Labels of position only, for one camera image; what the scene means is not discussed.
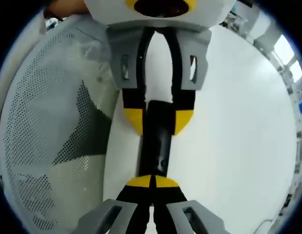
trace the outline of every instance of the black cylinder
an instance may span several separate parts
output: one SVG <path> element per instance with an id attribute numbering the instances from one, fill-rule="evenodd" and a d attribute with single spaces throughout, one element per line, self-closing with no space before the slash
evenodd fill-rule
<path id="1" fill-rule="evenodd" d="M 139 176 L 167 176 L 173 119 L 172 103 L 149 102 L 143 121 Z"/>

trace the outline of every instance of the window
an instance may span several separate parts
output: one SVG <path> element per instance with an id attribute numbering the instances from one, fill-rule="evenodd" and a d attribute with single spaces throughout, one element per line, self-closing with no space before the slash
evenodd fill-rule
<path id="1" fill-rule="evenodd" d="M 299 62 L 296 61 L 289 69 L 293 74 L 293 81 L 296 82 L 302 77 L 302 68 L 299 65 Z"/>
<path id="2" fill-rule="evenodd" d="M 274 51 L 284 65 L 288 64 L 288 62 L 294 56 L 294 51 L 292 50 L 284 35 L 282 35 L 275 44 Z"/>

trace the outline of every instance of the yellow and black part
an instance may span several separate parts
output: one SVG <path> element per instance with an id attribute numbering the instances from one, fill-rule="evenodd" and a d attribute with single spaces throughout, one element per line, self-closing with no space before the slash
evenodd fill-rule
<path id="1" fill-rule="evenodd" d="M 144 16 L 171 18 L 191 12 L 196 0 L 126 0 L 126 4 Z"/>
<path id="2" fill-rule="evenodd" d="M 145 233 L 149 222 L 149 207 L 154 206 L 154 222 L 159 234 L 177 234 L 167 208 L 169 203 L 187 201 L 178 183 L 158 175 L 145 175 L 129 181 L 117 200 L 136 203 L 137 208 L 126 233 Z"/>
<path id="3" fill-rule="evenodd" d="M 145 117 L 145 59 L 147 48 L 150 44 L 155 29 L 152 27 L 146 27 L 144 29 L 142 39 L 139 43 L 137 53 L 137 64 L 136 64 L 136 78 L 137 88 L 136 89 L 123 89 L 123 107 L 125 116 L 133 124 L 136 131 L 142 136 L 143 135 L 143 119 Z"/>
<path id="4" fill-rule="evenodd" d="M 165 36 L 170 48 L 172 63 L 173 63 L 173 76 L 171 93 L 174 105 L 174 135 L 179 134 L 184 127 L 190 122 L 194 113 L 195 104 L 195 90 L 182 89 L 182 54 L 175 28 L 164 28 L 161 33 Z"/>

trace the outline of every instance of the yellow plastic piece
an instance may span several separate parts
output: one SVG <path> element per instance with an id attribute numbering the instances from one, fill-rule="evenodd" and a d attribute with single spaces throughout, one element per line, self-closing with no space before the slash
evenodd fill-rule
<path id="1" fill-rule="evenodd" d="M 135 11 L 135 4 L 138 0 L 126 0 L 126 5 L 131 9 Z M 186 2 L 189 6 L 189 12 L 193 11 L 196 7 L 196 0 L 183 0 Z"/>
<path id="2" fill-rule="evenodd" d="M 194 111 L 176 111 L 176 126 L 175 126 L 175 135 L 178 135 L 182 129 L 190 122 Z"/>
<path id="3" fill-rule="evenodd" d="M 126 185 L 131 187 L 143 187 L 148 188 L 150 186 L 151 175 L 145 175 L 141 177 L 134 178 L 129 181 Z"/>
<path id="4" fill-rule="evenodd" d="M 132 122 L 137 132 L 143 135 L 143 110 L 142 109 L 124 109 L 127 119 Z"/>
<path id="5" fill-rule="evenodd" d="M 155 176 L 156 178 L 156 187 L 157 188 L 174 188 L 174 187 L 179 187 L 179 184 L 175 182 L 172 179 L 162 177 L 162 176 Z"/>

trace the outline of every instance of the gray plastic bracket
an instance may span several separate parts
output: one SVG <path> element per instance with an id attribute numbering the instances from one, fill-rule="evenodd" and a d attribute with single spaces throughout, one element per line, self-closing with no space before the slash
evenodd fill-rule
<path id="1" fill-rule="evenodd" d="M 212 33 L 209 29 L 200 33 L 178 30 L 177 38 L 182 56 L 181 88 L 183 90 L 200 90 L 202 88 L 208 69 L 206 54 L 211 36 Z M 196 58 L 196 73 L 193 80 L 190 80 L 191 56 Z"/>
<path id="2" fill-rule="evenodd" d="M 115 86 L 118 89 L 137 88 L 137 56 L 142 35 L 143 28 L 108 30 L 108 38 L 112 50 L 111 70 Z M 206 54 L 212 33 L 209 29 L 199 33 L 178 29 L 176 36 L 182 56 L 181 88 L 183 90 L 200 90 L 208 69 Z M 196 71 L 193 80 L 190 80 L 191 56 L 196 58 Z"/>
<path id="3" fill-rule="evenodd" d="M 118 89 L 137 88 L 137 56 L 143 28 L 132 30 L 108 30 L 112 50 L 110 62 L 114 83 Z"/>
<path id="4" fill-rule="evenodd" d="M 137 204 L 106 200 L 79 219 L 71 234 L 125 234 Z"/>
<path id="5" fill-rule="evenodd" d="M 197 234 L 229 234 L 223 220 L 197 201 L 171 203 L 167 207 L 178 234 L 190 234 L 193 230 Z"/>

